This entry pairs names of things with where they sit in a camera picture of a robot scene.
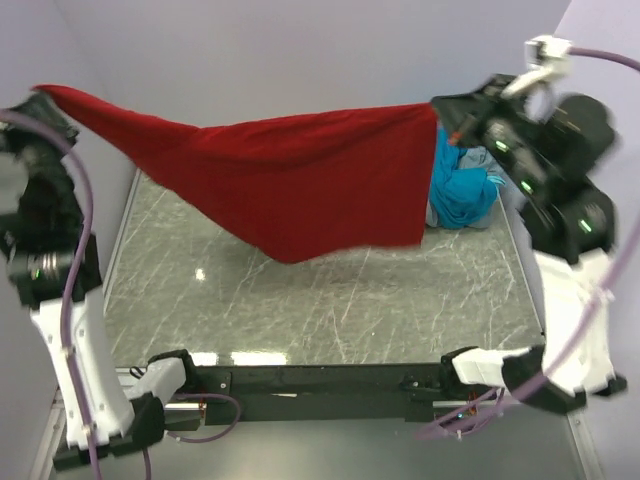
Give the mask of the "red t shirt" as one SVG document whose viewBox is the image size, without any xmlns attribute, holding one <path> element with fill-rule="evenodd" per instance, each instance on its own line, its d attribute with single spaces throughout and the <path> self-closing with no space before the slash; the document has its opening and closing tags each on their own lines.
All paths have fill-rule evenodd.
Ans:
<svg viewBox="0 0 640 480">
<path fill-rule="evenodd" d="M 155 183 L 278 262 L 422 241 L 437 137 L 427 103 L 196 127 L 67 86 L 44 92 Z"/>
</svg>

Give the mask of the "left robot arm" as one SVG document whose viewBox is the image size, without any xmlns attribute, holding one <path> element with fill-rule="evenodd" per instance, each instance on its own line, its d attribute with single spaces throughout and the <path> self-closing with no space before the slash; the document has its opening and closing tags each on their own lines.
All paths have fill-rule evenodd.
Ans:
<svg viewBox="0 0 640 480">
<path fill-rule="evenodd" d="M 152 358 L 131 389 L 119 381 L 104 324 L 93 203 L 79 202 L 66 160 L 78 132 L 41 92 L 1 113 L 1 251 L 7 276 L 49 352 L 66 414 L 59 472 L 146 453 L 165 407 L 193 399 L 200 378 L 185 350 Z"/>
</svg>

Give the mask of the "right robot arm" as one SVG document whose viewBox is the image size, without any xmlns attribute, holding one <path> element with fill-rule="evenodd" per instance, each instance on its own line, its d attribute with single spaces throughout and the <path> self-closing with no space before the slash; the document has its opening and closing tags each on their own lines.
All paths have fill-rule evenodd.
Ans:
<svg viewBox="0 0 640 480">
<path fill-rule="evenodd" d="M 544 341 L 517 350 L 467 347 L 441 360 L 439 387 L 460 399 L 474 387 L 502 388 L 531 407 L 566 414 L 591 395 L 623 391 L 609 354 L 608 299 L 600 281 L 616 241 L 616 212 L 589 178 L 614 145 L 608 109 L 583 94 L 563 96 L 544 119 L 526 113 L 527 90 L 497 75 L 432 106 L 456 146 L 482 146 L 524 195 L 520 216 L 541 274 Z"/>
</svg>

